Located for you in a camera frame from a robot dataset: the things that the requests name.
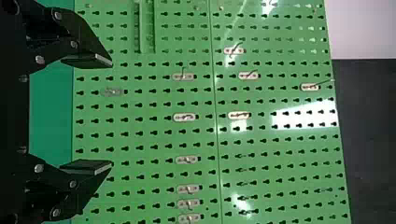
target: dark floor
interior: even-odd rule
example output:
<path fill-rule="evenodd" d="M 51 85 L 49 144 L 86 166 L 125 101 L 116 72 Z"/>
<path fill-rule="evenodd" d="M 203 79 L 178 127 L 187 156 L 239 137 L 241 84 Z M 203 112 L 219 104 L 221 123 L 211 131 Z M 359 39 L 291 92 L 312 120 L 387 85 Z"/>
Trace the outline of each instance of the dark floor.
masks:
<path fill-rule="evenodd" d="M 333 67 L 353 223 L 396 223 L 396 60 Z"/>

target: metal clip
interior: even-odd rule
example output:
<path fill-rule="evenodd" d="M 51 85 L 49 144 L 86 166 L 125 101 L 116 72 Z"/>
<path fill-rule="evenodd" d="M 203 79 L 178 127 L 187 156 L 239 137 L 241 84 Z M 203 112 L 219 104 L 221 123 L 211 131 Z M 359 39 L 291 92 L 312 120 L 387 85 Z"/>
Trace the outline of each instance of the metal clip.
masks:
<path fill-rule="evenodd" d="M 201 200 L 199 199 L 189 199 L 189 200 L 180 200 L 177 202 L 177 207 L 179 209 L 187 208 L 192 210 L 193 207 L 199 206 L 201 204 Z"/>
<path fill-rule="evenodd" d="M 301 84 L 302 91 L 318 91 L 320 89 L 320 85 L 327 83 L 327 82 L 334 82 L 335 79 L 327 79 L 318 83 L 303 83 Z"/>
<path fill-rule="evenodd" d="M 319 85 L 315 85 L 315 83 L 303 83 L 300 88 L 302 91 L 318 91 Z"/>
<path fill-rule="evenodd" d="M 180 113 L 174 115 L 175 122 L 189 122 L 189 121 L 195 121 L 196 119 L 197 116 L 194 113 Z"/>
<path fill-rule="evenodd" d="M 193 81 L 195 80 L 194 73 L 175 73 L 172 75 L 174 81 Z"/>
<path fill-rule="evenodd" d="M 228 113 L 229 119 L 249 119 L 251 117 L 251 113 L 247 111 L 234 111 Z"/>
<path fill-rule="evenodd" d="M 237 54 L 237 55 L 244 54 L 246 52 L 246 50 L 243 49 L 243 48 L 239 48 L 239 46 L 242 45 L 242 44 L 243 44 L 243 42 L 239 42 L 233 48 L 225 48 L 224 49 L 224 54 L 230 55 L 230 58 L 232 58 L 232 56 L 235 55 L 235 54 Z"/>
<path fill-rule="evenodd" d="M 112 97 L 112 96 L 122 96 L 123 89 L 120 88 L 106 88 L 101 91 L 101 95 L 105 97 Z"/>
<path fill-rule="evenodd" d="M 198 160 L 196 156 L 177 157 L 176 164 L 195 164 Z"/>
<path fill-rule="evenodd" d="M 178 217 L 178 223 L 180 224 L 190 224 L 193 222 L 198 222 L 200 221 L 201 214 L 187 214 L 187 215 L 181 215 Z"/>
<path fill-rule="evenodd" d="M 177 187 L 177 193 L 179 194 L 193 194 L 200 190 L 199 185 L 182 185 Z"/>
<path fill-rule="evenodd" d="M 258 70 L 256 69 L 251 72 L 240 72 L 238 77 L 241 80 L 256 80 L 260 76 L 259 76 Z"/>

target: pegboard seam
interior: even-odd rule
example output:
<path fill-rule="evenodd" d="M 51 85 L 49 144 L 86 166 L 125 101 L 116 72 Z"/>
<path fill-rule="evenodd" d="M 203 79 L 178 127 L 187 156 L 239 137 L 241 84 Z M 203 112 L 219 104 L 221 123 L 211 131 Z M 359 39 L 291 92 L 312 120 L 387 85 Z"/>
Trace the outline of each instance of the pegboard seam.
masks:
<path fill-rule="evenodd" d="M 224 216 L 223 216 L 223 199 L 222 199 L 222 187 L 221 187 L 221 164 L 220 164 L 220 145 L 219 145 L 219 121 L 218 121 L 218 104 L 217 104 L 217 92 L 216 92 L 216 74 L 215 74 L 215 53 L 214 53 L 214 41 L 212 39 L 213 37 L 213 29 L 212 29 L 212 10 L 211 10 L 212 6 L 210 4 L 210 0 L 207 0 L 207 11 L 208 11 L 208 16 L 209 16 L 209 27 L 211 27 L 209 29 L 209 38 L 210 38 L 210 48 L 211 48 L 211 56 L 212 56 L 212 73 L 213 73 L 213 100 L 215 102 L 214 104 L 214 109 L 215 109 L 215 128 L 216 128 L 216 147 L 218 150 L 218 173 L 219 173 L 219 200 L 220 200 L 220 204 L 219 204 L 219 209 L 220 209 L 220 220 L 221 220 L 221 224 L 224 223 Z"/>

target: white wall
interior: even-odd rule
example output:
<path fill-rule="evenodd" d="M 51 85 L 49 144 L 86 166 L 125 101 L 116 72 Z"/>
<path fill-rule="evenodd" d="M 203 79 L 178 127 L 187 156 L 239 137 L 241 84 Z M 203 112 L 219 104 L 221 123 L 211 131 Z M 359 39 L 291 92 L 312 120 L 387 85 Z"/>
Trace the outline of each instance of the white wall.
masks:
<path fill-rule="evenodd" d="M 333 59 L 396 58 L 396 0 L 324 0 Z"/>

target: green pegboard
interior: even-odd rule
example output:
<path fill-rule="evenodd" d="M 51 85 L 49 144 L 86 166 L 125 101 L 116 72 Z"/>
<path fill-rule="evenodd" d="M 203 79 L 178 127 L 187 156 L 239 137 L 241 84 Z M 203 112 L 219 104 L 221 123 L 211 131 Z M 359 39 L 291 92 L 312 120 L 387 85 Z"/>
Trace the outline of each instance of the green pegboard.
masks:
<path fill-rule="evenodd" d="M 115 67 L 75 71 L 73 159 L 115 165 L 73 223 L 350 223 L 322 0 L 76 11 Z"/>

